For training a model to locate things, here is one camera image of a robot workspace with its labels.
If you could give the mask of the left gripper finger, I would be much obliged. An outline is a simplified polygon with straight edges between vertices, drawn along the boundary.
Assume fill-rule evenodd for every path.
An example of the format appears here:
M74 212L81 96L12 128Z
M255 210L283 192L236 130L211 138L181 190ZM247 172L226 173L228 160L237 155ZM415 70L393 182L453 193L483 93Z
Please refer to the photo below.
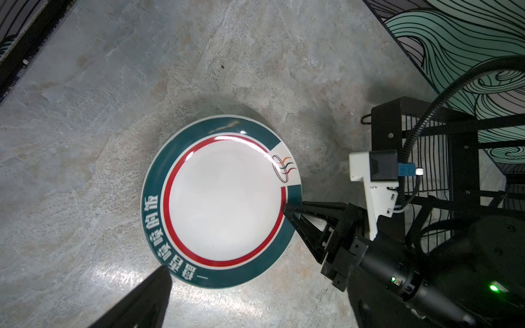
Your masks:
M160 266L92 327L162 327L172 290L170 270Z

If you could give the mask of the green-rimmed white plate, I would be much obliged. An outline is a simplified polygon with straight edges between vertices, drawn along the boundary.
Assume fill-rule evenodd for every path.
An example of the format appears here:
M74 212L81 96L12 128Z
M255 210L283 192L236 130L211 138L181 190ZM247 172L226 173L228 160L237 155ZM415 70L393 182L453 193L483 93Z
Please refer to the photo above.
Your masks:
M218 115L161 146L144 179L141 220L175 278L230 288L280 259L295 232L284 207L301 201L296 161L279 136L251 118Z

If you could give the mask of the black wire dish rack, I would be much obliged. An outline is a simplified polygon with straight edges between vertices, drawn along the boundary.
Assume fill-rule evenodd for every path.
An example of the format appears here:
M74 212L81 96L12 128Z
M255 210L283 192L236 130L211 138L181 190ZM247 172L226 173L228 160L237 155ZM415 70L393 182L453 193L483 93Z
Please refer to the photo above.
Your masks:
M407 178L406 196L414 195L405 212L381 219L380 230L425 253L449 240L455 230L424 228L447 220L485 215L524 218L524 138L480 138L503 127L521 127L524 115L479 120L466 113L441 108L414 144L409 160L424 170L421 182ZM481 187L479 153L489 155L504 175L504 188Z

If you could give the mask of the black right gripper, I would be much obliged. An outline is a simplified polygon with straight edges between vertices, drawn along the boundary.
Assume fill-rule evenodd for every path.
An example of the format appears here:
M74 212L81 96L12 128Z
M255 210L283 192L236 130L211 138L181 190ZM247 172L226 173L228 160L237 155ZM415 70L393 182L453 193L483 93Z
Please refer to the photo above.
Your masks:
M283 214L372 327L523 327L524 213L476 206L396 239L364 236L363 208L286 204Z

